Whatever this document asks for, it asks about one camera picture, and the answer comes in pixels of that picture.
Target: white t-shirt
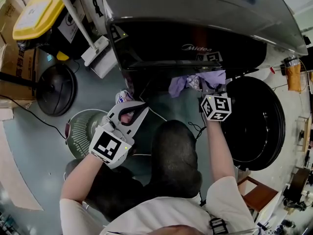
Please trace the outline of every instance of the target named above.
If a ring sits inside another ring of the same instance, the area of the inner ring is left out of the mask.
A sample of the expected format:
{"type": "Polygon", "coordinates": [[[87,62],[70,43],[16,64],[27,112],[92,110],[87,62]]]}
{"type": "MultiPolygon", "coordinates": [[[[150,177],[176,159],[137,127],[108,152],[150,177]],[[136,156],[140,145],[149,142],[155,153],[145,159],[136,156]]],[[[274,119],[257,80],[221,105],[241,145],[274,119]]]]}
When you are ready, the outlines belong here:
{"type": "Polygon", "coordinates": [[[222,218],[229,232],[254,227],[234,177],[216,181],[207,192],[204,207],[184,198],[157,197],[120,215],[105,229],[76,201],[61,199],[60,212],[63,235],[146,234],[171,225],[188,225],[211,235],[210,215],[222,218]]]}

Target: white pole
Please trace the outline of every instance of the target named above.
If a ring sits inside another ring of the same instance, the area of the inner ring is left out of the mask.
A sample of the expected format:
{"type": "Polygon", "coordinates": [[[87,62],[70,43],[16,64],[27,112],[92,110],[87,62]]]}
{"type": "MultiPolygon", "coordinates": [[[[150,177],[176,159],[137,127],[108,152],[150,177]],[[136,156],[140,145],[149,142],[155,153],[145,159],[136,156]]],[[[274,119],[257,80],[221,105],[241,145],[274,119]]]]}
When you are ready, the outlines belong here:
{"type": "Polygon", "coordinates": [[[84,37],[86,38],[86,40],[89,43],[89,46],[91,48],[93,48],[95,50],[95,52],[97,53],[99,50],[97,49],[97,47],[94,45],[93,41],[91,40],[90,36],[88,35],[86,29],[84,28],[82,22],[80,22],[76,11],[71,3],[70,0],[62,0],[65,7],[67,8],[68,12],[70,13],[70,15],[72,16],[74,22],[76,23],[76,25],[78,26],[78,28],[80,29],[80,31],[83,33],[84,37]]]}

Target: white cube with black markers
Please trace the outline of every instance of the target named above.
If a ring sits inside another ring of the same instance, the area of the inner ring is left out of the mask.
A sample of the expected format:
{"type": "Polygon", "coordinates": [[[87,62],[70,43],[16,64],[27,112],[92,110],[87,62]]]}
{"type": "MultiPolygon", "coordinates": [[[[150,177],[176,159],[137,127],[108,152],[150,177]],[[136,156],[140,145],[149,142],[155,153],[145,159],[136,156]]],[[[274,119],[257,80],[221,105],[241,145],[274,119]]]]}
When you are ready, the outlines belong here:
{"type": "Polygon", "coordinates": [[[224,121],[231,114],[229,97],[206,95],[201,108],[207,120],[224,121]]]}

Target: black pole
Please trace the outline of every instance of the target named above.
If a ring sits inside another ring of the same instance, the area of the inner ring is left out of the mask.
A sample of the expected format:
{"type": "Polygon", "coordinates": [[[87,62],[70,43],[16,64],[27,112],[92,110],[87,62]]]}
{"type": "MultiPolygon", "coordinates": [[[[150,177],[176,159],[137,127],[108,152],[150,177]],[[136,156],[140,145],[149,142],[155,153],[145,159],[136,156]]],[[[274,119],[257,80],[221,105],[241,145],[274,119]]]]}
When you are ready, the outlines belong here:
{"type": "Polygon", "coordinates": [[[9,75],[6,74],[4,72],[0,71],[0,80],[4,80],[7,82],[11,82],[14,84],[19,84],[19,85],[23,85],[23,86],[28,86],[28,87],[32,87],[32,88],[36,88],[37,87],[37,83],[21,78],[21,77],[17,77],[17,76],[13,76],[13,75],[9,75]]]}

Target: shirt sleeve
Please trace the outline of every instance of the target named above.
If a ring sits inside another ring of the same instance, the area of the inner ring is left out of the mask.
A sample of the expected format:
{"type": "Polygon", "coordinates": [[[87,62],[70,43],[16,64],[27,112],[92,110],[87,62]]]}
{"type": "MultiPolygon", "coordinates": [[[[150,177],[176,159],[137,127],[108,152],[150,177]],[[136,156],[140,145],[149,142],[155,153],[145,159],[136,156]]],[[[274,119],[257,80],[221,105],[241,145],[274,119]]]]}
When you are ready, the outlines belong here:
{"type": "Polygon", "coordinates": [[[63,235],[99,235],[103,229],[83,206],[74,200],[60,200],[63,235]]]}
{"type": "Polygon", "coordinates": [[[230,228],[229,232],[255,227],[234,177],[221,178],[209,188],[205,208],[215,217],[222,218],[230,228]]]}

